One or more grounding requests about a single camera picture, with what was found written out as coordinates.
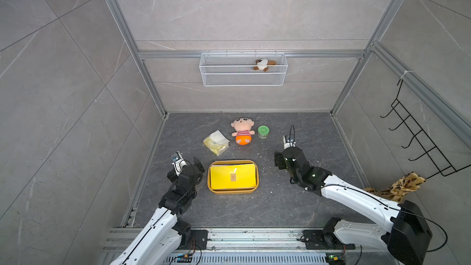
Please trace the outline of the yellow envelope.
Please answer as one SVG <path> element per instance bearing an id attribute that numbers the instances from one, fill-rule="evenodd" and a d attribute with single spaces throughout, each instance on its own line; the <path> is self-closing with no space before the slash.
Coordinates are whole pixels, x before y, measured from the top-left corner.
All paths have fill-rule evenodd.
<path id="1" fill-rule="evenodd" d="M 214 191 L 250 190 L 257 187 L 257 171 L 253 163 L 213 165 L 209 171 L 209 186 Z"/>

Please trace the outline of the yellow plastic storage tray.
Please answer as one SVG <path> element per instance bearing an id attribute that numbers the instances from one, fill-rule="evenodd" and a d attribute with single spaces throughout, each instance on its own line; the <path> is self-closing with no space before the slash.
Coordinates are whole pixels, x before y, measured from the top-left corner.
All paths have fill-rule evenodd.
<path id="1" fill-rule="evenodd" d="M 246 163 L 253 163 L 253 164 L 255 164 L 255 166 L 256 166 L 257 179 L 258 179 L 258 181 L 257 181 L 257 187 L 256 187 L 256 188 L 253 188 L 253 189 L 250 189 L 250 190 L 214 191 L 214 190 L 212 190 L 212 189 L 210 188 L 210 186 L 209 186 L 209 184 L 210 184 L 210 181 L 209 181 L 209 173 L 210 173 L 210 171 L 208 170 L 207 186 L 208 186 L 209 190 L 210 190 L 211 192 L 213 192 L 214 194 L 216 194 L 216 195 L 241 195 L 241 194 L 250 194 L 250 193 L 254 192 L 254 191 L 258 188 L 258 186 L 259 186 L 259 184 L 260 184 L 260 178 L 259 178 L 258 167 L 257 167 L 257 165 L 256 165 L 255 162 L 253 162 L 253 161 L 251 161 L 251 160 L 247 160 L 247 159 L 225 160 L 225 161 L 216 161 L 216 162 L 212 163 L 212 164 L 210 165 L 210 167 L 213 166 L 213 165 L 225 165 L 225 164 L 230 165 L 230 164 L 246 164 Z"/>

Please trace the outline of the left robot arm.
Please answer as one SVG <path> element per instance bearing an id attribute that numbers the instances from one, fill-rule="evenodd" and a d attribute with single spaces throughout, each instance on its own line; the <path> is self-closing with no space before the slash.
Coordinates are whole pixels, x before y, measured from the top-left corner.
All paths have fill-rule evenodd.
<path id="1" fill-rule="evenodd" d="M 141 232 L 111 262 L 113 265 L 160 265 L 181 245 L 189 243 L 191 225 L 180 218 L 195 199 L 196 186 L 205 170 L 197 158 L 172 162 L 174 169 L 168 172 L 172 185 Z"/>

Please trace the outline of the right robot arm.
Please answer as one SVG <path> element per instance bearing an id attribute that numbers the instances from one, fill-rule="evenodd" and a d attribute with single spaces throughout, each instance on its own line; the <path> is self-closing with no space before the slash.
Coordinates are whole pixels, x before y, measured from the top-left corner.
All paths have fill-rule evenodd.
<path id="1" fill-rule="evenodd" d="M 432 231 L 415 203 L 398 203 L 375 196 L 327 169 L 311 166 L 298 147 L 275 152 L 274 164 L 289 173 L 291 184 L 339 202 L 371 220 L 367 224 L 335 219 L 325 226 L 325 234 L 334 236 L 342 244 L 387 249 L 404 265 L 423 264 Z"/>

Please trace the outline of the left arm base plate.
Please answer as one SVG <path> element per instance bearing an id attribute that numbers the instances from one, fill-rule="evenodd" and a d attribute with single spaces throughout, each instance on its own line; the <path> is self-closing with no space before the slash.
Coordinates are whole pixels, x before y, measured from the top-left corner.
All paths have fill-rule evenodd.
<path id="1" fill-rule="evenodd" d="M 174 229 L 171 230 L 173 233 L 177 233 L 181 236 L 180 245 L 177 250 L 189 250 L 194 244 L 197 249 L 205 250 L 207 248 L 207 242 L 209 240 L 209 231 L 207 229 L 196 229 L 187 232 L 177 232 Z"/>

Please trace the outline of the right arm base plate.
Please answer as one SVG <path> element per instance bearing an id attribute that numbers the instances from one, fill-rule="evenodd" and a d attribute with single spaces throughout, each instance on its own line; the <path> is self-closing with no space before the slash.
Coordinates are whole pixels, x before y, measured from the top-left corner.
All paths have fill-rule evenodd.
<path id="1" fill-rule="evenodd" d="M 333 233 L 325 233 L 323 230 L 303 230 L 300 241 L 305 244 L 307 250 L 354 250 L 354 244 L 344 244 Z"/>

